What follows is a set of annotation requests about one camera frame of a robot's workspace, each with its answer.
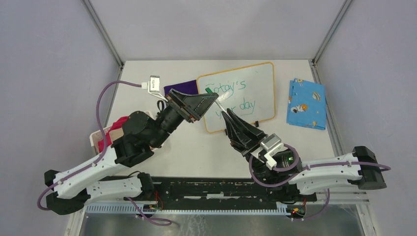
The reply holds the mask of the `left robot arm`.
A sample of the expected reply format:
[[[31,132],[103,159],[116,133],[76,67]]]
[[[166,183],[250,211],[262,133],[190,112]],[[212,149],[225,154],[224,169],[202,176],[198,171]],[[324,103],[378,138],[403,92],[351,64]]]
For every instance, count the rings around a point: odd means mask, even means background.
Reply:
[[[217,98],[214,92],[190,95],[172,89],[166,96],[167,107],[156,118],[142,111],[133,112],[122,124],[122,136],[99,155],[70,170],[49,170],[44,174],[51,189],[46,197],[47,209],[67,215],[112,198],[151,199],[154,186],[149,174],[115,179],[112,176],[150,158],[183,121],[200,120]]]

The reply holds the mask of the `green capped whiteboard marker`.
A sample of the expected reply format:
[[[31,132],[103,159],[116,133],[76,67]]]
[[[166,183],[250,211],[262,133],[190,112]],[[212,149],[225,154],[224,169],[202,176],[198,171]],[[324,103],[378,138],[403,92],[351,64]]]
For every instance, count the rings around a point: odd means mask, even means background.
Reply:
[[[216,99],[215,103],[222,112],[227,113],[227,109],[221,104],[221,102],[218,99]]]

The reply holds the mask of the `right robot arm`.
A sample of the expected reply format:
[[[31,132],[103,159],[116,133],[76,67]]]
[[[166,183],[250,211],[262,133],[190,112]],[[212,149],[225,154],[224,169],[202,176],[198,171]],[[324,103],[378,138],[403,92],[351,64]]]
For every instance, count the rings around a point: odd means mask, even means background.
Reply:
[[[221,113],[230,145],[248,161],[254,182],[284,190],[291,201],[333,187],[355,185],[359,190],[378,190],[387,186],[383,172],[391,167],[378,163],[375,153],[365,146],[333,158],[303,162],[296,149],[275,133],[249,124],[231,109]]]

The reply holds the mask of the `yellow framed whiteboard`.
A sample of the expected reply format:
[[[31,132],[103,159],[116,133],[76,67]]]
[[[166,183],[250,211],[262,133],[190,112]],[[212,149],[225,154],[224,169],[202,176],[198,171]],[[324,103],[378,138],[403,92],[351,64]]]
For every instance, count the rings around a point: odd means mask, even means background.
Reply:
[[[249,123],[276,116],[275,73],[272,62],[202,75],[197,78],[199,93],[206,89],[219,95],[224,109],[231,109]]]

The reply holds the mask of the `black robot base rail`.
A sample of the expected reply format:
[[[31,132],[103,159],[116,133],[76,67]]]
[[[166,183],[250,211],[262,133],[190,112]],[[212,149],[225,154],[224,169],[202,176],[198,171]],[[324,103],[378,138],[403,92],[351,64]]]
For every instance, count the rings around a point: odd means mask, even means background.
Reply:
[[[135,201],[162,201],[163,210],[272,210],[278,203],[315,202],[296,187],[266,188],[250,178],[152,177],[153,193]]]

